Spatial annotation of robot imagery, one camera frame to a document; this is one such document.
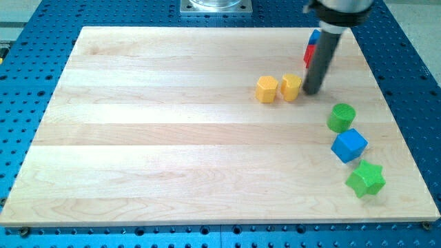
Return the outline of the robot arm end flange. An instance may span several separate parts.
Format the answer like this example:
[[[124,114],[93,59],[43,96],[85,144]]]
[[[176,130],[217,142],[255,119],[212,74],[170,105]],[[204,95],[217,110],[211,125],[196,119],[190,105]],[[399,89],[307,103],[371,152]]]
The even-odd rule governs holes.
[[[373,0],[309,0],[302,11],[314,11],[325,32],[342,34],[347,28],[363,24],[373,9]]]

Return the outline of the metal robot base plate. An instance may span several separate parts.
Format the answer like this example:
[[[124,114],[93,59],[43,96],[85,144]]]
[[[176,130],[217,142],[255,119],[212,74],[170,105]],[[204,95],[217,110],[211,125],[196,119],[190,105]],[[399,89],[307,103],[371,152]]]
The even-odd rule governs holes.
[[[252,12],[251,0],[180,0],[181,14]]]

